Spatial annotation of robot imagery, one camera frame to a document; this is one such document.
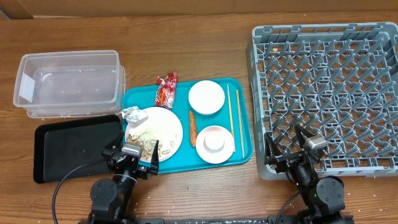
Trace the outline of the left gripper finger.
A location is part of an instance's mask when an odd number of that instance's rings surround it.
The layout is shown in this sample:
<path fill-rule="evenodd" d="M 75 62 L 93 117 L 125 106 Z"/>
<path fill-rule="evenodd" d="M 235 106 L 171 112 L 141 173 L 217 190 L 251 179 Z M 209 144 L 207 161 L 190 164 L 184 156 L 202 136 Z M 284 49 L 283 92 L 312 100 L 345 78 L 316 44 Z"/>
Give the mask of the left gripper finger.
<path fill-rule="evenodd" d="M 120 151 L 123 146 L 124 131 L 121 131 L 118 136 L 105 146 L 109 151 Z"/>
<path fill-rule="evenodd" d="M 151 170 L 159 169 L 159 140 L 156 140 L 150 163 Z"/>

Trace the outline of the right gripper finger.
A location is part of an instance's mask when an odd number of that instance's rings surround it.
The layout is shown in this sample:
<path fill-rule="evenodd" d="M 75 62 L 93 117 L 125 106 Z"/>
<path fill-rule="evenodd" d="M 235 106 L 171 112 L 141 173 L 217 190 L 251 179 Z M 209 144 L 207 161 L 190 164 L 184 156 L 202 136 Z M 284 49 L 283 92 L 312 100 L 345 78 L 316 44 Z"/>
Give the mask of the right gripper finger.
<path fill-rule="evenodd" d="M 264 134 L 264 142 L 265 142 L 265 162 L 270 162 L 275 157 L 279 157 L 282 155 L 281 151 L 277 147 L 277 144 L 274 140 L 270 137 L 268 133 Z"/>
<path fill-rule="evenodd" d="M 303 149 L 304 148 L 304 144 L 305 144 L 305 138 L 310 138 L 310 137 L 314 137 L 314 134 L 312 134 L 310 131 L 307 131 L 303 126 L 301 126 L 300 124 L 296 124 L 294 126 L 295 132 L 296 132 L 296 136 L 297 136 L 297 140 L 300 144 L 300 147 Z"/>

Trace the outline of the food scraps and rice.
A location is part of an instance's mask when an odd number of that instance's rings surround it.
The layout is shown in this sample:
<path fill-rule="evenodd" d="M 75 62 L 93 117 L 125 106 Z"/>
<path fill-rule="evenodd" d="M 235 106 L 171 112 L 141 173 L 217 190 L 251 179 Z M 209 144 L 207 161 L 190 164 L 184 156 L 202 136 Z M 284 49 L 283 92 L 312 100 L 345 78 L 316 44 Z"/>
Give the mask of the food scraps and rice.
<path fill-rule="evenodd" d="M 150 162 L 158 141 L 159 160 L 165 160 L 177 150 L 177 140 L 171 134 L 158 131 L 154 128 L 133 129 L 126 135 L 126 141 L 138 144 L 142 147 L 141 160 Z"/>

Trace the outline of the white napkin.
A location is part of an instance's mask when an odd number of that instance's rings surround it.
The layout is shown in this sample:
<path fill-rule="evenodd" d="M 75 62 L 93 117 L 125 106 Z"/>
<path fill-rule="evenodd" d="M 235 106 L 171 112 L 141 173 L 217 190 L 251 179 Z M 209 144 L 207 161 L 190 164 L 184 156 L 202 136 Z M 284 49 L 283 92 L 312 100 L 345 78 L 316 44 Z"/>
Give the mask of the white napkin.
<path fill-rule="evenodd" d="M 144 110 L 140 110 L 138 106 L 125 108 L 121 114 L 123 119 L 131 125 L 140 125 L 149 118 L 149 115 Z"/>

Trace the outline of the large white plate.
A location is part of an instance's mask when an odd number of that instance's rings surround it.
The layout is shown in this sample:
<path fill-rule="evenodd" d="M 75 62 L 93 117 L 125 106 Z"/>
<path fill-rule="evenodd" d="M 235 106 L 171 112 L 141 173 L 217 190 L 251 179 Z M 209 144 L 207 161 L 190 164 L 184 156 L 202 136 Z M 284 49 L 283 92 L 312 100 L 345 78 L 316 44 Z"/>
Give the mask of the large white plate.
<path fill-rule="evenodd" d="M 172 155 L 167 157 L 165 160 L 169 159 L 178 151 L 179 147 L 182 144 L 183 128 L 181 121 L 173 112 L 165 108 L 150 107 L 143 110 L 149 115 L 149 118 L 140 125 L 127 124 L 127 128 L 125 130 L 125 140 L 127 133 L 130 130 L 137 128 L 139 129 L 154 128 L 158 131 L 171 134 L 172 137 L 174 137 L 177 140 L 177 150 L 173 152 Z"/>

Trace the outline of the orange carrot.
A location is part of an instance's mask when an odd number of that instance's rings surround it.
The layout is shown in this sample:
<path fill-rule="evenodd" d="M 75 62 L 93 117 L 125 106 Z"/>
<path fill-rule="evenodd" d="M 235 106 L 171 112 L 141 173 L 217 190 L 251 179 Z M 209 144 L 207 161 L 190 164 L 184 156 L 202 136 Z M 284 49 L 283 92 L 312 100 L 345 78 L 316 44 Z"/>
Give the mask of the orange carrot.
<path fill-rule="evenodd" d="M 196 147 L 196 140 L 198 136 L 197 126 L 195 121 L 195 115 L 192 110 L 189 111 L 189 123 L 190 123 L 190 144 Z"/>

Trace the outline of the small white cup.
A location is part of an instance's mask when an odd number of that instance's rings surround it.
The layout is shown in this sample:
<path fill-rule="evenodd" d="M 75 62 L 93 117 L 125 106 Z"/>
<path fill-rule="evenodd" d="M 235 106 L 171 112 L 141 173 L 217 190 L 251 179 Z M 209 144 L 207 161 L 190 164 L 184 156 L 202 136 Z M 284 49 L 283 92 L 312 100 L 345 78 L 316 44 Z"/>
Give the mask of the small white cup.
<path fill-rule="evenodd" d="M 205 136 L 205 146 L 211 151 L 218 151 L 224 146 L 224 137 L 220 132 L 210 131 Z"/>

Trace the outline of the red snack wrapper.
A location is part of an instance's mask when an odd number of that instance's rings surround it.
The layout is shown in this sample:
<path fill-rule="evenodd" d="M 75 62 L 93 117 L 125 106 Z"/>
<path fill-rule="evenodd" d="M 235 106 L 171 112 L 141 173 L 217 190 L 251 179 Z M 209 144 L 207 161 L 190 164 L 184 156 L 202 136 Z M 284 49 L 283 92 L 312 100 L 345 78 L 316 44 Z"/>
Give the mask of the red snack wrapper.
<path fill-rule="evenodd" d="M 155 81 L 159 84 L 155 95 L 155 106 L 171 110 L 175 101 L 178 75 L 176 72 L 168 73 L 165 79 L 157 77 Z"/>

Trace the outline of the wooden chopstick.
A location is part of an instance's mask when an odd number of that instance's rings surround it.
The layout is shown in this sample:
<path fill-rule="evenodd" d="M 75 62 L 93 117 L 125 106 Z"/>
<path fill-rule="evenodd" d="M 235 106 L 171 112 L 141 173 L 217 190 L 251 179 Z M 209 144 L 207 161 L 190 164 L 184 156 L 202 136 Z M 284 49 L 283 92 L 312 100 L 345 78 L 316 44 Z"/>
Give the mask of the wooden chopstick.
<path fill-rule="evenodd" d="M 240 104 L 240 98 L 239 98 L 239 90 L 236 90 L 236 101 L 237 101 L 237 107 L 238 107 L 238 119 L 239 119 L 239 133 L 240 133 L 240 140 L 241 140 L 241 149 L 242 149 L 242 155 L 243 159 L 245 158 L 245 150 L 244 150 L 244 137 L 243 137 L 243 124 L 242 124 L 242 116 L 241 116 L 241 104 Z"/>
<path fill-rule="evenodd" d="M 235 141 L 234 141 L 233 112 L 232 112 L 232 107 L 231 107 L 231 96 L 230 96 L 229 85 L 227 85 L 227 97 L 228 97 L 228 108 L 229 108 L 229 120 L 230 120 L 230 127 L 231 127 L 231 135 L 233 137 L 233 143 L 234 143 L 233 152 L 236 152 Z"/>

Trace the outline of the white bowl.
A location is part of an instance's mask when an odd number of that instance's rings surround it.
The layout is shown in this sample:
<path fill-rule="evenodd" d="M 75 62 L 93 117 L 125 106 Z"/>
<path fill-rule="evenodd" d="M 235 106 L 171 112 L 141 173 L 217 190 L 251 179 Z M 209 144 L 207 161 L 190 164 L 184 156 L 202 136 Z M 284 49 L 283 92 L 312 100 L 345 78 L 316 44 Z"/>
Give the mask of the white bowl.
<path fill-rule="evenodd" d="M 188 102 L 201 115 L 212 115 L 225 103 L 222 87 L 214 81 L 203 80 L 194 84 L 188 93 Z"/>

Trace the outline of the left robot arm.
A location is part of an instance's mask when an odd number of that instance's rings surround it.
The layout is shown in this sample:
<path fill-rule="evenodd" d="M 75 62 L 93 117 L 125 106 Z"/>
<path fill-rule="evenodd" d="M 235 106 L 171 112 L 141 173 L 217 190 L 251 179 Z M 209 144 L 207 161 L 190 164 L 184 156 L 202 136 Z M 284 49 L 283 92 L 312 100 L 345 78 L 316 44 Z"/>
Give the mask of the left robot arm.
<path fill-rule="evenodd" d="M 125 216 L 125 212 L 137 179 L 146 180 L 149 174 L 157 175 L 159 172 L 158 140 L 155 141 L 149 167 L 139 164 L 142 146 L 123 141 L 124 132 L 120 132 L 102 150 L 106 164 L 114 175 L 93 184 L 88 223 L 135 223 L 133 218 Z"/>

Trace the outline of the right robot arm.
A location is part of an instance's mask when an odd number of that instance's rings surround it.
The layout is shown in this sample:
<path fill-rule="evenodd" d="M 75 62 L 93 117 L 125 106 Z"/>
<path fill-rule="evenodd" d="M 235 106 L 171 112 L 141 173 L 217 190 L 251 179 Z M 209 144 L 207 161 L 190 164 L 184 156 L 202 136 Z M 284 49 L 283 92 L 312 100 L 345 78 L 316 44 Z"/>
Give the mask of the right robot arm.
<path fill-rule="evenodd" d="M 353 223 L 352 216 L 342 214 L 345 209 L 343 181 L 332 175 L 320 178 L 315 170 L 315 165 L 324 155 L 327 141 L 299 124 L 294 129 L 301 150 L 292 154 L 283 155 L 270 135 L 264 135 L 265 165 L 275 165 L 275 171 L 284 173 L 298 190 L 284 203 L 276 216 L 267 218 L 267 223 Z M 306 209 L 294 216 L 283 216 L 285 208 L 297 196 L 301 196 Z"/>

